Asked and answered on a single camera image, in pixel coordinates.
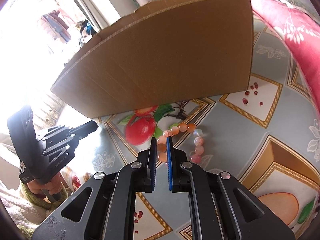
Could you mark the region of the left hand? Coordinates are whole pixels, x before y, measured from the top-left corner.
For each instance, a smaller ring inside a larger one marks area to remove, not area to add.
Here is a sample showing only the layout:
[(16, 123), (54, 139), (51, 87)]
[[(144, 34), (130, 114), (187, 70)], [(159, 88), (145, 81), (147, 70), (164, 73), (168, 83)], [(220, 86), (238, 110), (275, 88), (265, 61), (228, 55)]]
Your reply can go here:
[(63, 184), (60, 173), (57, 173), (48, 183), (44, 185), (40, 184), (36, 180), (32, 180), (27, 184), (27, 187), (33, 194), (44, 196), (43, 190), (47, 190), (50, 195), (54, 195), (62, 190)]

